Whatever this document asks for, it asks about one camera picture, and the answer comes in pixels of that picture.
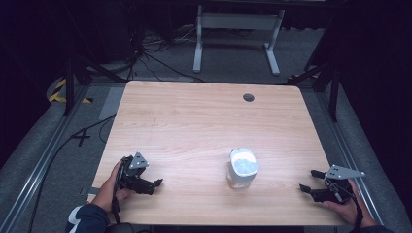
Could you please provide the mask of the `grey floor plate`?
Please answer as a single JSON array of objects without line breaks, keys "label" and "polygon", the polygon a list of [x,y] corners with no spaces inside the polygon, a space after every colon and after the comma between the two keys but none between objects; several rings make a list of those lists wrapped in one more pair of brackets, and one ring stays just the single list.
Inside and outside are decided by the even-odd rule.
[{"label": "grey floor plate", "polygon": [[111,87],[109,89],[108,95],[99,115],[100,120],[108,118],[118,111],[123,92],[123,87]]}]

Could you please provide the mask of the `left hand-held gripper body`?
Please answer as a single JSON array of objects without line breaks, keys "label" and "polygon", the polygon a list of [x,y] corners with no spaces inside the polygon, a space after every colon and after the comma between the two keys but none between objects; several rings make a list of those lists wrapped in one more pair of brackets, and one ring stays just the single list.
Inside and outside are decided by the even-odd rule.
[{"label": "left hand-held gripper body", "polygon": [[149,166],[143,155],[137,151],[121,160],[121,166],[117,177],[117,186],[120,189],[127,188],[137,192],[138,188],[151,187],[152,182],[146,181],[140,175]]}]

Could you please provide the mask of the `person's left hand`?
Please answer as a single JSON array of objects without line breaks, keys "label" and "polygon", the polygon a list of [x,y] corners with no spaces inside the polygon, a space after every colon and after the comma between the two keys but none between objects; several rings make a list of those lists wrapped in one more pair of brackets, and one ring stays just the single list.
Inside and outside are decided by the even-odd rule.
[{"label": "person's left hand", "polygon": [[91,201],[93,205],[100,207],[107,213],[109,213],[112,209],[113,196],[116,196],[118,201],[122,202],[132,194],[132,191],[126,188],[115,190],[115,182],[117,180],[117,174],[120,166],[121,161],[115,165],[110,177],[102,184],[98,194]]}]

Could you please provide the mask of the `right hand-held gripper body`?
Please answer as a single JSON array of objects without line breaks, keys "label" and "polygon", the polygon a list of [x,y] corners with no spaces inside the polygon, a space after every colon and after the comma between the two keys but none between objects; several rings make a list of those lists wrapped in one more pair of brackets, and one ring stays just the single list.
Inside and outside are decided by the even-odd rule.
[{"label": "right hand-held gripper body", "polygon": [[344,204],[354,194],[349,179],[365,176],[365,172],[337,165],[332,165],[325,173],[326,177],[321,180],[326,189],[312,189],[311,196],[315,202],[331,201]]}]

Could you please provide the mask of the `black metal stand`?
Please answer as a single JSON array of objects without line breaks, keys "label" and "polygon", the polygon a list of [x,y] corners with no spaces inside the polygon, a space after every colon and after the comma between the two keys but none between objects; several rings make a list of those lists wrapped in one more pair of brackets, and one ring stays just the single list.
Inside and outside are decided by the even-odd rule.
[{"label": "black metal stand", "polygon": [[285,85],[296,85],[303,82],[304,80],[314,77],[315,75],[318,76],[315,82],[312,84],[312,89],[315,92],[323,92],[328,86],[330,86],[328,112],[331,119],[336,122],[337,98],[340,80],[340,72],[338,71],[338,66],[336,64],[322,64],[320,66],[311,68],[298,76],[292,75],[285,82]]},{"label": "black metal stand", "polygon": [[126,83],[125,79],[122,79],[115,73],[104,68],[100,64],[93,62],[84,56],[81,56],[75,52],[72,52],[65,64],[65,75],[66,80],[66,104],[64,116],[67,117],[71,110],[75,106],[75,80],[78,80],[80,85],[90,85],[92,78],[87,67],[93,68],[98,73],[109,78],[110,80],[117,83]]}]

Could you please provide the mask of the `white metal desk frame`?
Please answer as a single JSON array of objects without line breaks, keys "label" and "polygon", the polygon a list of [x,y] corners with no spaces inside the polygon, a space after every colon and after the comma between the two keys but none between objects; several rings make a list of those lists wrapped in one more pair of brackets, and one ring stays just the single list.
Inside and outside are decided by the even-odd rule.
[{"label": "white metal desk frame", "polygon": [[274,47],[284,19],[284,10],[280,10],[275,15],[258,15],[258,14],[234,14],[234,13],[210,13],[204,12],[203,7],[197,7],[196,17],[196,46],[194,51],[194,60],[192,71],[199,73],[201,71],[203,42],[203,29],[241,29],[241,30],[260,30],[270,31],[271,40],[264,44],[266,57],[274,76],[280,75]]}]

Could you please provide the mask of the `person's right hand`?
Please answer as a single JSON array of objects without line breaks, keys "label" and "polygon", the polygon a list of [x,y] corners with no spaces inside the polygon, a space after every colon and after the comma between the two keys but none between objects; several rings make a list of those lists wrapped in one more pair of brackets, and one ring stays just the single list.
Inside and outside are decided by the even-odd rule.
[{"label": "person's right hand", "polygon": [[360,227],[365,228],[365,227],[376,226],[377,222],[373,219],[363,199],[360,197],[356,183],[352,180],[349,180],[349,183],[352,187],[352,190],[354,191],[354,196],[356,197],[356,201],[349,200],[345,204],[337,204],[331,201],[325,201],[323,203],[323,206],[333,212],[338,213],[345,221],[353,225],[355,225],[357,222],[357,215],[358,215],[357,208],[360,208],[362,215],[363,215],[363,219],[361,221]]}]

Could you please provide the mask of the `aluminium floor rail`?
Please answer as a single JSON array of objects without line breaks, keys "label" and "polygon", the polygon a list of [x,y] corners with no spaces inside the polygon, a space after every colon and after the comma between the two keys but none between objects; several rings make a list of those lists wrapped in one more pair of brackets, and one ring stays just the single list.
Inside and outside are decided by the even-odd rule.
[{"label": "aluminium floor rail", "polygon": [[[334,122],[332,117],[330,116],[330,113],[328,111],[328,102],[325,96],[322,93],[316,93],[315,96],[326,118],[327,125],[329,129],[332,131],[333,138],[337,142],[337,145],[339,147],[338,151],[341,154],[342,165],[349,169],[358,170],[359,167],[357,166],[355,158],[353,157],[353,154],[350,151],[348,141],[344,138],[339,123]],[[355,183],[358,186],[359,195],[363,198],[365,206],[371,213],[373,219],[376,220],[378,223],[382,224],[383,221],[378,210],[376,209],[376,205],[370,195],[369,189],[364,181],[364,177],[355,178]]]},{"label": "aluminium floor rail", "polygon": [[60,141],[62,140],[70,120],[79,108],[87,92],[88,86],[80,86],[75,92],[71,110],[68,112],[67,116],[61,115],[58,124],[52,132],[50,140],[45,145],[40,157],[34,163],[34,167],[24,180],[23,187],[18,193],[18,197],[13,203],[13,206],[7,212],[4,221],[0,224],[0,233],[13,233],[15,231],[23,213],[30,204],[36,191],[39,189],[39,186],[47,173],[48,166],[52,164],[52,159],[57,154],[58,148],[60,147]]}]

